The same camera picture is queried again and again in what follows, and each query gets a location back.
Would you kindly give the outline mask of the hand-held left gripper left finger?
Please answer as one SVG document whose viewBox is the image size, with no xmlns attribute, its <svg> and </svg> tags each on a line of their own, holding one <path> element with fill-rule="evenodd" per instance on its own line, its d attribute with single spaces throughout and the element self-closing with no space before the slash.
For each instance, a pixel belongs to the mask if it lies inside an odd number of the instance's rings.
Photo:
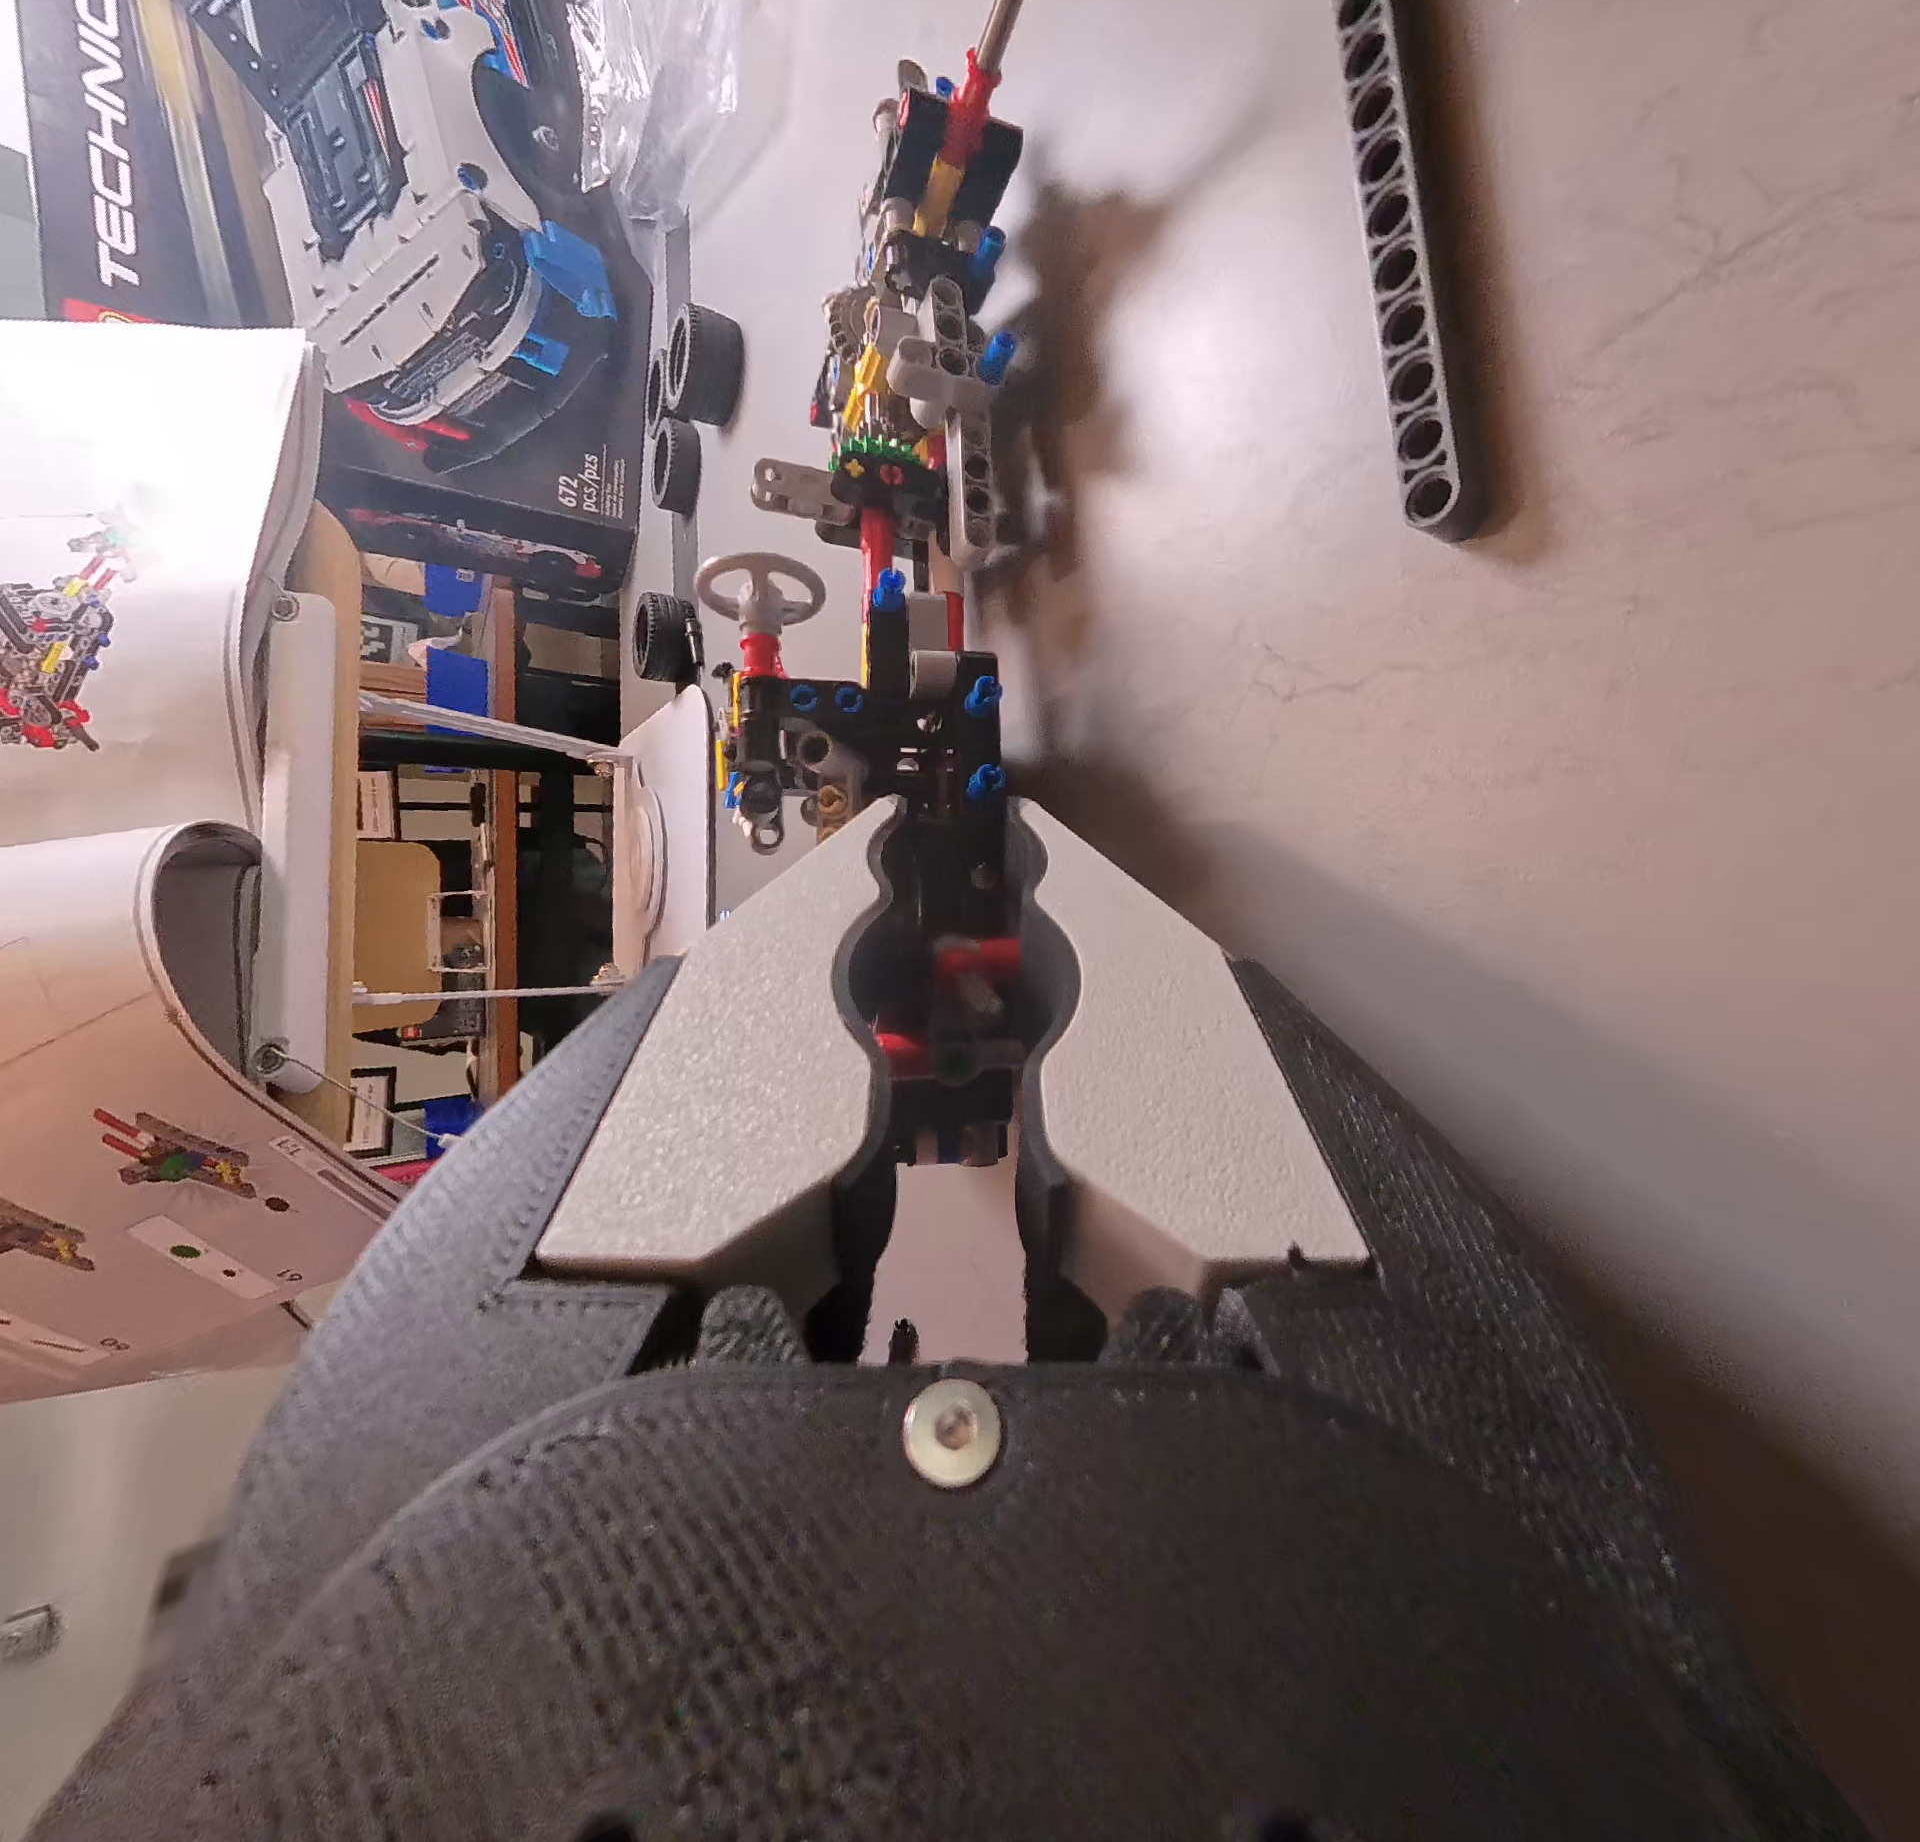
<svg viewBox="0 0 1920 1842">
<path fill-rule="evenodd" d="M 904 814 L 877 799 L 691 944 L 536 1245 L 559 1280 L 837 1283 L 834 1189 L 877 1150 L 884 1068 L 850 958 Z"/>
</svg>

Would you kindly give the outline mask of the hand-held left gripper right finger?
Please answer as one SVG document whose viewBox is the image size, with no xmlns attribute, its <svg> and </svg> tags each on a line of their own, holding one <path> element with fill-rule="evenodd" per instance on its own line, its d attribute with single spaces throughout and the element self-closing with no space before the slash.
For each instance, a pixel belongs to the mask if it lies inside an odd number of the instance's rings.
<svg viewBox="0 0 1920 1842">
<path fill-rule="evenodd" d="M 1020 991 L 1016 1199 L 1029 1278 L 1104 1317 L 1372 1264 L 1229 951 L 1032 801 L 1012 805 Z"/>
</svg>

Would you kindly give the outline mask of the long dark grey lego beam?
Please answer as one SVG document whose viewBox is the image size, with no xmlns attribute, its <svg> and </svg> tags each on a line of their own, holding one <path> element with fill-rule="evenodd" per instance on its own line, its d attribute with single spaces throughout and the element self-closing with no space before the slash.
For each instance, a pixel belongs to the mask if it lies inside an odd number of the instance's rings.
<svg viewBox="0 0 1920 1842">
<path fill-rule="evenodd" d="M 1484 103 L 1466 0 L 1329 0 L 1396 504 L 1466 548 L 1495 519 Z"/>
</svg>

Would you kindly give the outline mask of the lego car chassis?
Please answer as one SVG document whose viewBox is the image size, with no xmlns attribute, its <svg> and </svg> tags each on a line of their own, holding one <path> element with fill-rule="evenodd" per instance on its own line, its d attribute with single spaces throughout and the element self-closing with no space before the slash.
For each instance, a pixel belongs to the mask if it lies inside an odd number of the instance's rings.
<svg viewBox="0 0 1920 1842">
<path fill-rule="evenodd" d="M 791 675 L 781 637 L 825 605 L 794 559 L 710 559 L 697 601 L 737 630 L 714 789 L 757 853 L 785 807 L 825 845 L 900 804 L 884 853 L 861 1020 L 895 1099 L 900 1164 L 1005 1156 L 1022 1043 L 1012 1013 L 1017 908 L 1005 876 L 1002 685 L 967 634 L 965 577 L 1005 557 L 992 406 L 1016 338 L 989 333 L 1005 234 L 994 223 L 1022 134 L 992 112 L 1024 0 L 992 0 L 959 79 L 904 63 L 877 109 L 854 282 L 825 302 L 811 424 L 825 468 L 760 461 L 752 502 L 856 551 L 858 677 Z"/>
</svg>

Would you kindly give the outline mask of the lego instruction booklet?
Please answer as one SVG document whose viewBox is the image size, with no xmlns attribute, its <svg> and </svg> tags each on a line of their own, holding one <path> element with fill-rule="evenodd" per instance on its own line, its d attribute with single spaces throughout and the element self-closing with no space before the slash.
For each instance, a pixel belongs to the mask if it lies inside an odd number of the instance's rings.
<svg viewBox="0 0 1920 1842">
<path fill-rule="evenodd" d="M 241 1366 L 394 1192 L 252 1079 L 290 330 L 4 324 L 3 1396 Z"/>
</svg>

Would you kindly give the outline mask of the black lego set box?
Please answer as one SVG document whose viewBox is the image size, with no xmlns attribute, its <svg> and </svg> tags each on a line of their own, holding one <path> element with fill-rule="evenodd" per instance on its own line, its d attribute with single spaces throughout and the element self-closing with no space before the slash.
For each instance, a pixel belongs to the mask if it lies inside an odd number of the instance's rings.
<svg viewBox="0 0 1920 1842">
<path fill-rule="evenodd" d="M 653 290 L 585 187 L 585 0 L 14 0 L 45 313 L 292 325 L 362 551 L 615 593 Z"/>
</svg>

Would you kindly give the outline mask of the wooden shelving unit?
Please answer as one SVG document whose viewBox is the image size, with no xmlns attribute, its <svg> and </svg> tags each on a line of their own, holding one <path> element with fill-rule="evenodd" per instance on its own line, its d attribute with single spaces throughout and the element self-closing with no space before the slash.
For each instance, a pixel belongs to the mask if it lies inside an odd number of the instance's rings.
<svg viewBox="0 0 1920 1842">
<path fill-rule="evenodd" d="M 514 556 L 524 577 L 370 556 L 360 692 L 610 742 L 617 593 L 591 559 Z M 533 564 L 557 564 L 536 585 Z M 360 722 L 347 1149 L 415 1182 L 479 1115 L 600 1004 L 612 969 L 612 782 L 473 738 L 487 765 L 423 752 L 451 730 Z"/>
</svg>

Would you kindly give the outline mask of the blue bin with tag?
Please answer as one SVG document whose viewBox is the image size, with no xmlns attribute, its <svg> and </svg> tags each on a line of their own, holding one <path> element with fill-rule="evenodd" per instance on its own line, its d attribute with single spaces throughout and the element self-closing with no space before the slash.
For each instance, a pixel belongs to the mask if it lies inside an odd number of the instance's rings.
<svg viewBox="0 0 1920 1842">
<path fill-rule="evenodd" d="M 426 700 L 514 721 L 526 652 L 513 585 L 440 564 L 423 567 L 423 585 L 431 627 L 419 649 Z"/>
</svg>

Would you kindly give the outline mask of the clear plastic bag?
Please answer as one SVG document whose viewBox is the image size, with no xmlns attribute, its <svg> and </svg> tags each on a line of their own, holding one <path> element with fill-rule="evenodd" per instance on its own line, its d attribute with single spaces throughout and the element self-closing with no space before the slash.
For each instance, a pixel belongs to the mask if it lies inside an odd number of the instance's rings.
<svg viewBox="0 0 1920 1842">
<path fill-rule="evenodd" d="M 682 223 L 742 109 L 762 0 L 571 0 L 566 17 L 584 189 L 632 235 Z"/>
</svg>

